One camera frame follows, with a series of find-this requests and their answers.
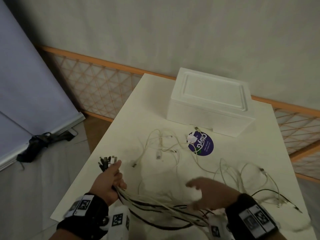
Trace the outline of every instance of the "styrofoam box lid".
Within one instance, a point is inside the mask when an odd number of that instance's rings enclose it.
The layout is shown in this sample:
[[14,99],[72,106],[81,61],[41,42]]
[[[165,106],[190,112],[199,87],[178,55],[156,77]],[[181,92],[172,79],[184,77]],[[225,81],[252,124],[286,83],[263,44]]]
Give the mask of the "styrofoam box lid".
[[222,76],[180,68],[171,100],[213,113],[254,119],[248,84]]

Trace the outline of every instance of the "white box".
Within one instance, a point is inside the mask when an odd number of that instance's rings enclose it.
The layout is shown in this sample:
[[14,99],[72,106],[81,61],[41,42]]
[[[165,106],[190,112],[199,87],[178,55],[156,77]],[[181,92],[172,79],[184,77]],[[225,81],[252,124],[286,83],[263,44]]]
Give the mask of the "white box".
[[255,120],[248,84],[180,68],[167,120],[237,137]]

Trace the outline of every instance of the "white table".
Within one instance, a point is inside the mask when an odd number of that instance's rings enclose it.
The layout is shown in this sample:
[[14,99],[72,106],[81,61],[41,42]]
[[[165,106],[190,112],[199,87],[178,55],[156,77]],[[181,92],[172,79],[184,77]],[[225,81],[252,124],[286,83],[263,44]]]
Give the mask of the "white table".
[[[98,167],[99,157],[115,155],[118,159],[122,160],[120,171],[123,173],[124,179],[128,184],[128,190],[132,193],[137,193],[141,178],[174,167],[175,162],[172,155],[165,153],[162,155],[161,160],[156,160],[156,149],[152,148],[146,151],[141,166],[136,168],[131,167],[132,161],[140,156],[149,133],[154,129],[170,129],[178,136],[180,141],[186,141],[186,136],[194,131],[191,125],[187,126],[165,119],[174,83],[175,81],[173,80],[148,74],[142,77],[53,212],[52,219],[61,221],[63,214],[69,209],[74,200],[90,189],[97,175],[101,173]],[[270,104],[258,101],[253,101],[253,105],[256,121],[237,138],[202,129],[203,132],[212,138],[214,150],[208,156],[199,157],[199,163],[212,171],[215,171],[219,167],[220,158],[224,158],[228,164],[235,167],[243,165],[243,162],[253,162],[263,167],[277,182],[280,192],[294,202],[304,214],[302,215],[289,207],[279,209],[273,205],[265,205],[266,209],[282,226],[286,222],[299,226],[301,223],[308,222],[309,216],[272,107]],[[175,143],[174,139],[165,139],[165,142],[170,145]],[[213,177],[212,174],[202,171],[195,164],[188,150],[181,150],[180,153],[181,161],[178,166],[178,174],[182,183],[198,176]],[[174,172],[167,172],[163,175],[157,174],[147,178],[147,180],[144,180],[142,189],[157,191],[170,188],[175,192],[177,197],[181,196],[182,187],[179,186]],[[248,167],[245,175],[251,178],[251,183],[262,182],[262,178],[254,167]],[[232,184],[230,178],[227,176],[226,178],[227,183]],[[185,199],[188,198],[190,192],[193,193],[193,197],[199,197],[199,194],[194,194],[194,191],[183,189],[183,192]],[[176,239],[178,238],[177,235],[184,239],[196,239],[196,236],[199,237],[200,235],[203,239],[206,238],[195,227],[169,232],[151,228],[138,220],[132,222],[130,235],[133,236],[133,239],[137,237],[145,238],[145,236],[148,239]],[[299,233],[293,233],[284,229],[281,232],[290,240],[316,240],[313,228]]]

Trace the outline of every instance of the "black wrist strap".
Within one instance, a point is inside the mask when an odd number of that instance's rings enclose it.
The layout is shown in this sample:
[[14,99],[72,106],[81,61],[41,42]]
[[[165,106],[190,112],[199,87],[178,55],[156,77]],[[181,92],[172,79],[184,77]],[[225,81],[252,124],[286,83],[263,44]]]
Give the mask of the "black wrist strap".
[[270,214],[245,193],[226,208],[226,216],[229,230],[236,240],[260,240],[278,230]]
[[74,210],[73,215],[65,218],[57,225],[57,230],[67,230],[83,240],[101,239],[107,233],[107,231],[101,230],[100,226],[104,224],[108,210],[108,205],[105,201],[96,195],[90,201],[82,199]]

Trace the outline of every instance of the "hand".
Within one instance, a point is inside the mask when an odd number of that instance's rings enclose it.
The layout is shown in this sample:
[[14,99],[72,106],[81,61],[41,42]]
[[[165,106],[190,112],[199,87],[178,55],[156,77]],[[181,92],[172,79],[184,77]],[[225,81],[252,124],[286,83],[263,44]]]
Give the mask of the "hand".
[[108,206],[112,205],[118,199],[118,194],[111,186],[118,186],[122,189],[127,188],[127,184],[122,179],[122,173],[119,172],[121,160],[110,167],[94,181],[89,193],[95,194],[102,198]]
[[201,190],[202,198],[192,202],[193,210],[227,208],[237,201],[240,192],[210,178],[198,177],[186,183],[187,187]]

